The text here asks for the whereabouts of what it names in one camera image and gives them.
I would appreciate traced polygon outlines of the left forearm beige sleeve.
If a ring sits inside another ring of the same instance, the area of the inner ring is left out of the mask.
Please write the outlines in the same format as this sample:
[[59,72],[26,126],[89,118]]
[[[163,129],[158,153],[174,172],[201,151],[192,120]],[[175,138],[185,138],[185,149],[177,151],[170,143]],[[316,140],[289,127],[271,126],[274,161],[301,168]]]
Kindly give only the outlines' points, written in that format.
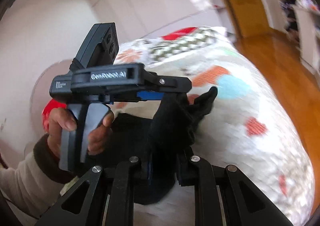
[[1,168],[1,220],[10,225],[34,225],[74,178],[59,168],[47,141],[45,134],[16,169]]

